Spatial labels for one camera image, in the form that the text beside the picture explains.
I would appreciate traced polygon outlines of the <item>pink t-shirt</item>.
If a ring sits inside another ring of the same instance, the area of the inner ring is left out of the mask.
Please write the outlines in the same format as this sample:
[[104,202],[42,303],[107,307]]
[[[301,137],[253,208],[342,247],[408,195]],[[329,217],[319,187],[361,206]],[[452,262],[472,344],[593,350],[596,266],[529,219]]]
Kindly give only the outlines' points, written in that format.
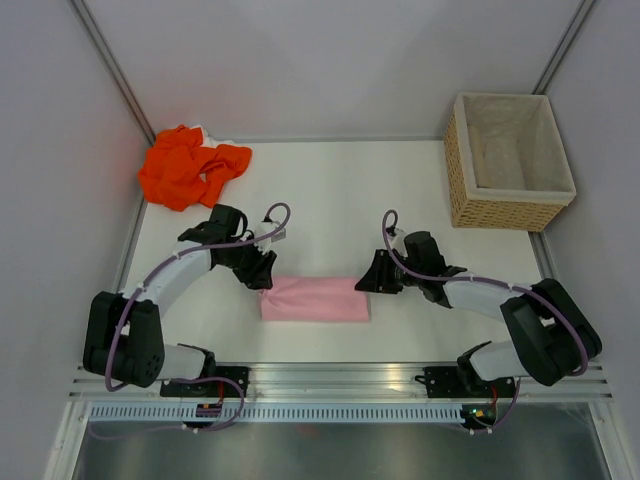
[[277,276],[260,293],[264,321],[367,323],[369,302],[356,277]]

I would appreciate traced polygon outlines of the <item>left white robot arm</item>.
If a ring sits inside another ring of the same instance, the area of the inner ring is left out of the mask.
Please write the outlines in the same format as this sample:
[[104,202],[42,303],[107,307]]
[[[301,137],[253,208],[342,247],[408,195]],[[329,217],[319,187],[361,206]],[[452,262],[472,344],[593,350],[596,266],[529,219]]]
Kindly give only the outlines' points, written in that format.
[[146,388],[157,381],[184,384],[206,396],[218,384],[215,355],[205,348],[166,343],[163,318],[200,278],[216,267],[229,270],[252,291],[273,286],[274,242],[287,222],[270,213],[256,226],[232,206],[218,204],[208,220],[185,230],[172,253],[134,287],[102,291],[92,300],[83,367],[103,377],[109,392]]

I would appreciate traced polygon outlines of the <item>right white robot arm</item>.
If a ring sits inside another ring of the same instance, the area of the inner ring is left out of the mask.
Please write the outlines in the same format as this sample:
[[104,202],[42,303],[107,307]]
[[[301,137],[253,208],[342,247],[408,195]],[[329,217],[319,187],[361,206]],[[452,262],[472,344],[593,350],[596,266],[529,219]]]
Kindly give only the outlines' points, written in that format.
[[446,309],[476,312],[503,322],[509,340],[487,341],[457,359],[459,388],[478,395],[492,381],[530,377],[552,386],[567,376],[579,376],[602,351],[602,341],[560,282],[545,278],[515,285],[478,277],[449,265],[427,231],[405,234],[390,227],[385,246],[375,252],[358,291],[398,294],[419,289],[424,298]]

